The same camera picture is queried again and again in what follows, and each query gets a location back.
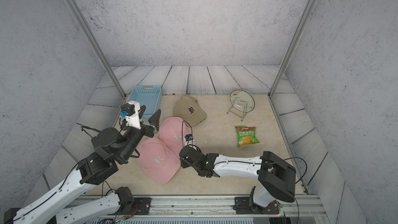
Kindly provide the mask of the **pink baseball cap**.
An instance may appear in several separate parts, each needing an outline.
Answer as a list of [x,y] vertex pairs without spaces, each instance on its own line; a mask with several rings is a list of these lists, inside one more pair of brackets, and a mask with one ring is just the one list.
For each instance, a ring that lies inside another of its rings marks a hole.
[[179,158],[179,153],[187,144],[195,145],[195,141],[186,141],[185,136],[189,135],[186,123],[179,117],[165,119],[159,130],[160,140]]
[[179,158],[158,138],[149,138],[137,147],[142,170],[160,184],[169,182],[180,168]]

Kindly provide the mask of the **beige baseball cap black logo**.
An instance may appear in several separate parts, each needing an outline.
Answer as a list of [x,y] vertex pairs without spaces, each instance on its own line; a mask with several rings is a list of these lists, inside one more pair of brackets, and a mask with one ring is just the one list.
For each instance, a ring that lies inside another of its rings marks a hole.
[[173,108],[173,116],[180,117],[190,126],[194,127],[207,118],[207,114],[199,106],[196,98],[182,96]]

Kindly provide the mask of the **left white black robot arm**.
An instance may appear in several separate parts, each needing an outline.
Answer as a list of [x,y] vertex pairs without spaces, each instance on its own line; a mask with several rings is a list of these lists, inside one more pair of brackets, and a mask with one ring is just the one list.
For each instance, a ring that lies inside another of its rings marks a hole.
[[24,208],[11,208],[4,213],[6,224],[84,224],[102,215],[135,215],[140,206],[127,187],[120,187],[98,200],[81,206],[68,205],[118,172],[118,165],[139,158],[141,139],[159,130],[161,110],[156,110],[144,124],[146,107],[130,101],[122,106],[121,130],[114,127],[97,131],[91,142],[95,151],[79,161],[66,178],[42,197]]

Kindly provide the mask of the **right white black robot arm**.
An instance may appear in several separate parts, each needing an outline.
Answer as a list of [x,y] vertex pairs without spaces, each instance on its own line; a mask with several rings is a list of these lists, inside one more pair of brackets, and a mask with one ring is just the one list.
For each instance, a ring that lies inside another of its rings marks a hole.
[[194,145],[179,153],[181,167],[192,167],[201,177],[244,177],[261,184],[251,193],[253,203],[267,207],[274,201],[295,201],[296,169],[270,151],[251,158],[227,157],[218,153],[203,154]]

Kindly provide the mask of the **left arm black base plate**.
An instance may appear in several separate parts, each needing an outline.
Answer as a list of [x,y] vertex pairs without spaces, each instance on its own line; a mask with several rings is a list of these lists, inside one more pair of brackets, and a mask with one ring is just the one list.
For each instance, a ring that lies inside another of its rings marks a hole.
[[152,198],[134,197],[132,201],[123,203],[113,215],[148,215]]

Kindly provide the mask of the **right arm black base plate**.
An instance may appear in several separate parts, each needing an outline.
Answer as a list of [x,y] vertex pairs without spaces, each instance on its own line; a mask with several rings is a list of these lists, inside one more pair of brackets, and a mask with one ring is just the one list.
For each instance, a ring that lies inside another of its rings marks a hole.
[[249,197],[235,197],[233,209],[238,215],[280,215],[280,208],[276,201],[263,207],[254,203]]

